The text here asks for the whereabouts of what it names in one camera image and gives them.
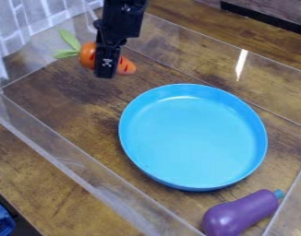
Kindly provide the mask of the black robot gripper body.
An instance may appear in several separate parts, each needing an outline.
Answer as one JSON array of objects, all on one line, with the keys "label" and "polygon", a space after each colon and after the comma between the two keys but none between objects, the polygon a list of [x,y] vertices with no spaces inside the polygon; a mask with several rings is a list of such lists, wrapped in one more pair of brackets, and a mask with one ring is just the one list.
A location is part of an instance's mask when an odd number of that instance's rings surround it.
[{"label": "black robot gripper body", "polygon": [[137,38],[148,0],[102,0],[102,47],[118,47]]}]

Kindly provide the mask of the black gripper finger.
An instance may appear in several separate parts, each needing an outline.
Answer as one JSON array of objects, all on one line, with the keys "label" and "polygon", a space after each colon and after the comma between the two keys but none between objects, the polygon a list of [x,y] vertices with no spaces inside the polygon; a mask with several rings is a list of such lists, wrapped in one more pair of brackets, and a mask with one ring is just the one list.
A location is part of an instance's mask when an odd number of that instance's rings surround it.
[{"label": "black gripper finger", "polygon": [[114,76],[118,66],[118,56],[118,47],[102,47],[100,44],[96,46],[93,67],[96,77],[110,79]]},{"label": "black gripper finger", "polygon": [[102,39],[102,31],[104,31],[104,26],[102,26],[102,21],[100,19],[96,19],[92,23],[93,28],[96,29],[96,42],[98,44],[104,44],[104,39]]}]

